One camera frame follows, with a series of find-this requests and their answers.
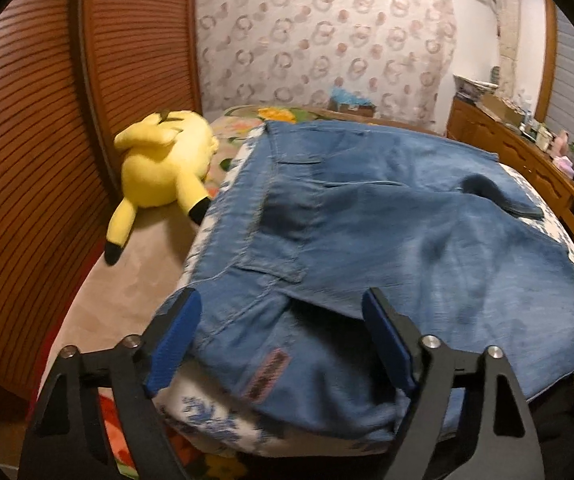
pikachu plush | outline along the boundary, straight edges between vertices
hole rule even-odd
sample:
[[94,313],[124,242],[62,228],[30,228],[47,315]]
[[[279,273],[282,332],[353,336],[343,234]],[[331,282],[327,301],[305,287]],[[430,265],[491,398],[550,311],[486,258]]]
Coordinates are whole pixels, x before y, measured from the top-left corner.
[[121,170],[124,198],[107,228],[109,265],[123,253],[139,207],[177,201],[195,223],[203,221],[211,203],[203,180],[218,140],[197,113],[165,111],[125,128],[114,138],[114,146],[128,151]]

mattress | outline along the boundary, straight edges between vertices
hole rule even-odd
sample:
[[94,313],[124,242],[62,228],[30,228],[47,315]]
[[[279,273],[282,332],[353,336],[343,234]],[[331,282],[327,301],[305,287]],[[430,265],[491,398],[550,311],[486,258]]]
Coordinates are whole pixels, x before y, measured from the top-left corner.
[[[221,147],[206,179],[211,195],[227,193],[252,152],[254,139],[262,133],[262,124],[257,108],[249,107],[229,110],[212,123]],[[551,209],[522,175],[503,168],[545,215],[541,221],[522,221],[566,245],[574,263],[574,244]],[[175,204],[139,211],[118,264],[107,267],[99,259],[78,291],[50,348],[43,380],[59,349],[67,344],[83,352],[95,351],[112,347],[126,334],[141,333],[162,301],[189,283],[211,230],[227,214],[222,203],[214,202],[198,230]],[[159,394],[156,403],[170,426],[208,453],[359,456],[384,450],[382,443],[320,436],[268,420],[225,392],[193,359],[183,362],[173,384]]]

silver bolt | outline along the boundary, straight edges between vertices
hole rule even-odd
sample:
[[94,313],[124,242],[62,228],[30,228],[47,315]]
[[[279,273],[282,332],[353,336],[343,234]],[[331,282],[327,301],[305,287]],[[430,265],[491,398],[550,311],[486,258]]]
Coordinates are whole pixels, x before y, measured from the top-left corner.
[[123,346],[126,346],[127,348],[138,348],[141,345],[141,336],[136,334],[127,335],[123,338],[121,343],[123,343]]
[[61,357],[63,359],[69,359],[70,357],[76,355],[77,352],[78,348],[76,348],[74,345],[67,345],[61,348]]
[[494,359],[500,359],[504,355],[502,349],[497,346],[490,346],[487,349],[487,353],[491,355],[491,357],[493,357]]
[[427,348],[438,348],[440,346],[440,339],[438,339],[435,335],[423,336],[420,341],[422,341],[423,345],[425,345]]

wooden cabinet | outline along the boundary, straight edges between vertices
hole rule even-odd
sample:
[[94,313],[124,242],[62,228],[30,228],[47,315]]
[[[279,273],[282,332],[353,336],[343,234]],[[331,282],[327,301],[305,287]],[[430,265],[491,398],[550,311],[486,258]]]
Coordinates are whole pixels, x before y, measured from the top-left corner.
[[497,153],[500,162],[527,179],[574,240],[574,183],[551,163],[548,155],[479,108],[458,99],[453,102],[447,136]]

denim shirt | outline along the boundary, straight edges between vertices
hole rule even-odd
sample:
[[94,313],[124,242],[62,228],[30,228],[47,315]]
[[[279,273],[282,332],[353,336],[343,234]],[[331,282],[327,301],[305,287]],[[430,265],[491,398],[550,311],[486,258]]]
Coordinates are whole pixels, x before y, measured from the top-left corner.
[[[477,179],[496,203],[463,192]],[[574,265],[501,209],[538,213],[486,152],[394,128],[271,122],[224,200],[190,283],[203,298],[192,354],[263,414],[393,437],[409,401],[362,322],[370,286],[452,348],[502,347],[527,397],[574,371]],[[461,402],[454,393],[446,431]]]

